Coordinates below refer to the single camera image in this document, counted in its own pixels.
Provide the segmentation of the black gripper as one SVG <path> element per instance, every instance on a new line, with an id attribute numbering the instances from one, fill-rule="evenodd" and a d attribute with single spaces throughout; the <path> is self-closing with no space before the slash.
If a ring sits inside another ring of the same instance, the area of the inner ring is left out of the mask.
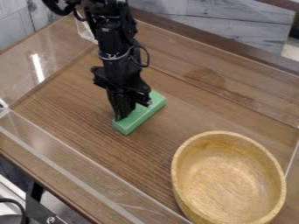
<path id="1" fill-rule="evenodd" d="M 148 107 L 152 103 L 149 97 L 150 87 L 141 78 L 146 64 L 138 55 L 121 57 L 101 57 L 102 66 L 93 66 L 93 82 L 106 90 L 106 97 L 114 111 L 114 120 L 124 119 L 140 104 Z"/>

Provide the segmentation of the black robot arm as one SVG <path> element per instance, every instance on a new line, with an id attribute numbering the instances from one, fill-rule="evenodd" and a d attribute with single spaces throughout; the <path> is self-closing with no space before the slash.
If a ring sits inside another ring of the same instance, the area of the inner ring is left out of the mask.
<path id="1" fill-rule="evenodd" d="M 150 87 L 141 79 L 140 50 L 148 51 L 137 42 L 136 21 L 126 0 L 41 0 L 58 16 L 69 14 L 88 24 L 97 41 L 97 56 L 102 66 L 93 66 L 93 83 L 106 90 L 106 98 L 120 121 L 136 109 L 136 104 L 150 105 Z"/>

